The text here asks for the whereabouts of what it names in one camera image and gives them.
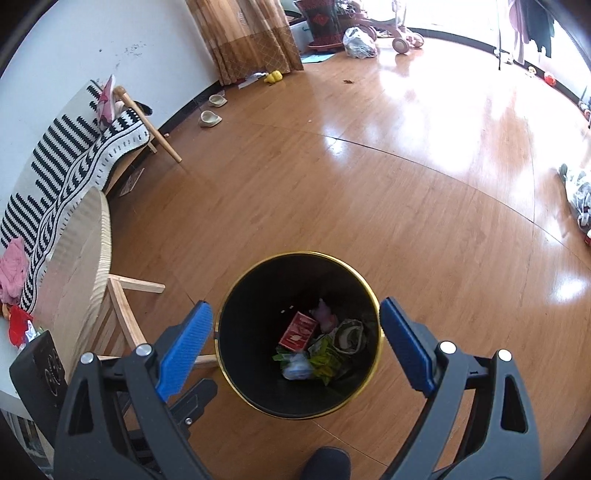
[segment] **black and white blanket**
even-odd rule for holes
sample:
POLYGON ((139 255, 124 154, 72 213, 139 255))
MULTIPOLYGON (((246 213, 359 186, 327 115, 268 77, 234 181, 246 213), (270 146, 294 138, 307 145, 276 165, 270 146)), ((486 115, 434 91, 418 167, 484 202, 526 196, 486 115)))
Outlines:
POLYGON ((100 87, 89 82, 51 123, 19 176, 0 223, 2 249, 21 236, 30 258, 21 299, 28 312, 35 308, 47 261, 72 211, 91 187, 105 187, 117 160, 150 139, 131 109, 101 133, 99 94, 100 87))

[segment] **yellow toy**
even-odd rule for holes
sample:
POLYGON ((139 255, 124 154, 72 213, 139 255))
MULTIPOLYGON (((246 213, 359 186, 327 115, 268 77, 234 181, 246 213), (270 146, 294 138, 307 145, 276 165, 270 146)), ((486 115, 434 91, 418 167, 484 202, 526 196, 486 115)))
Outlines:
POLYGON ((269 83, 269 84, 273 85, 274 83, 277 83, 280 80, 283 80, 283 75, 281 74, 281 72, 279 70, 275 70, 274 72, 271 72, 269 75, 267 75, 265 80, 263 80, 263 81, 265 83, 269 83))

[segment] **white plastic bag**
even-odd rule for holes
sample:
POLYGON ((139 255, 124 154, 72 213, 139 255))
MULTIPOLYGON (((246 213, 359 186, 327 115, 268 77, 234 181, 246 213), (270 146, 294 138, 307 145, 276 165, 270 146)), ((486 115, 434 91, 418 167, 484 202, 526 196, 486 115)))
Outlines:
POLYGON ((558 173, 577 224, 587 234, 585 241, 591 244, 591 171, 563 163, 558 173))
POLYGON ((374 41, 359 27, 347 29, 343 35, 343 46, 347 55, 356 59, 367 59, 378 54, 374 41))

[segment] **curtain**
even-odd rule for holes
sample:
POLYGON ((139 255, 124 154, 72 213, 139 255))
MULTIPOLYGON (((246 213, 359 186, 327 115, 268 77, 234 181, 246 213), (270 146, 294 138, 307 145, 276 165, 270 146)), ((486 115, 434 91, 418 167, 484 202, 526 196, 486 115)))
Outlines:
POLYGON ((186 0, 222 85, 255 72, 303 70, 279 0, 186 0))

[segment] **blue mat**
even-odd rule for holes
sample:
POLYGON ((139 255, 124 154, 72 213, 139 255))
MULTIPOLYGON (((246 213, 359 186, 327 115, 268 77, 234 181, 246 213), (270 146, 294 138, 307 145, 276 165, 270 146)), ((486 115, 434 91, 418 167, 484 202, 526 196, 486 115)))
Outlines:
POLYGON ((302 63, 320 63, 328 60, 334 53, 308 53, 301 58, 302 63))

